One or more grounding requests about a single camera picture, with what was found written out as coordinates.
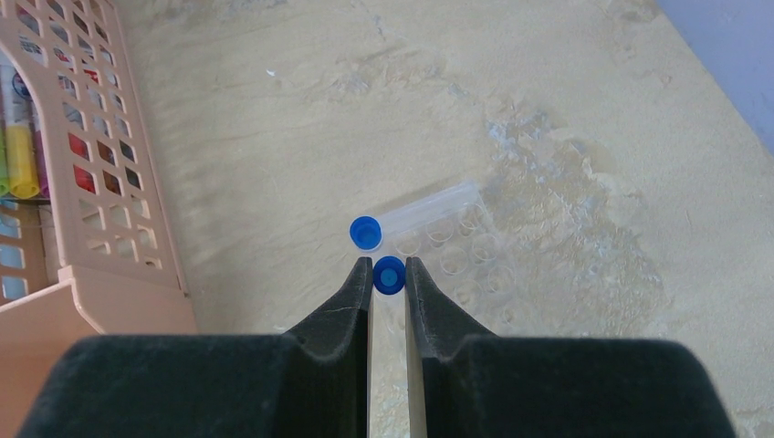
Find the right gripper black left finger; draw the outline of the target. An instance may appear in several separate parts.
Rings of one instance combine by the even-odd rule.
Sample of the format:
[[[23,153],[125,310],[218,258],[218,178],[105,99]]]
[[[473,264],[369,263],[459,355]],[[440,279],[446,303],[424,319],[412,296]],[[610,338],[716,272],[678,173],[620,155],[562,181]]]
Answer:
[[[364,437],[372,261],[274,335],[103,335],[55,364],[22,437]]]

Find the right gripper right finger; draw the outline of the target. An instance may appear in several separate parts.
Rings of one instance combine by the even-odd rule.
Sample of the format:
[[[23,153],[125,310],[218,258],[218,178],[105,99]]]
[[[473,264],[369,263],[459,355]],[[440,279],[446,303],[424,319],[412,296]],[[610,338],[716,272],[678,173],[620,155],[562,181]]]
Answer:
[[[414,437],[731,437],[706,370],[656,339],[509,338],[406,262]]]

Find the clear dropper with blue band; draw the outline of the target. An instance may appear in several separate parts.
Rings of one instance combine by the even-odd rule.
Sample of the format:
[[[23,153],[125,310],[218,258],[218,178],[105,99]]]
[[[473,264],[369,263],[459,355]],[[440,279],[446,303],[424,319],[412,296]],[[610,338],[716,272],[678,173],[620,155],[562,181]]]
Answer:
[[[405,265],[402,259],[386,255],[373,267],[373,280],[385,327],[395,342],[404,337]]]

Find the clear plastic tube rack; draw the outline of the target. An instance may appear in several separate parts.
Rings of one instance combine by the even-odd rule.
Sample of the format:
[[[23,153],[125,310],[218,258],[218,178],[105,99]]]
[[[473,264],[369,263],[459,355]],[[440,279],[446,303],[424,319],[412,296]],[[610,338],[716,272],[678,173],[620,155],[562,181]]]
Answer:
[[[450,299],[501,336],[539,331],[516,265],[482,201],[468,201],[391,236],[389,254],[418,257]]]

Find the orange plastic file organizer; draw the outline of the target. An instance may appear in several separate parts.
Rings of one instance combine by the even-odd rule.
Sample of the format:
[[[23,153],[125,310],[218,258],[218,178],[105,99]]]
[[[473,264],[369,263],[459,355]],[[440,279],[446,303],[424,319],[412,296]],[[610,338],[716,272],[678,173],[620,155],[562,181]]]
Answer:
[[[10,125],[32,134],[30,199],[9,191]],[[80,339],[195,330],[116,7],[4,1],[1,434]]]

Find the yellow marker pen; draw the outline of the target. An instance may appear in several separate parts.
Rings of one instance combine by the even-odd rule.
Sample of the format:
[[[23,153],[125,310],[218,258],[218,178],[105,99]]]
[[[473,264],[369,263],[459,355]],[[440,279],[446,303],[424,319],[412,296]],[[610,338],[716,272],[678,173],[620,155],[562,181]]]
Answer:
[[[32,134],[27,126],[5,128],[6,164],[10,193],[19,199],[30,199],[40,193]]]

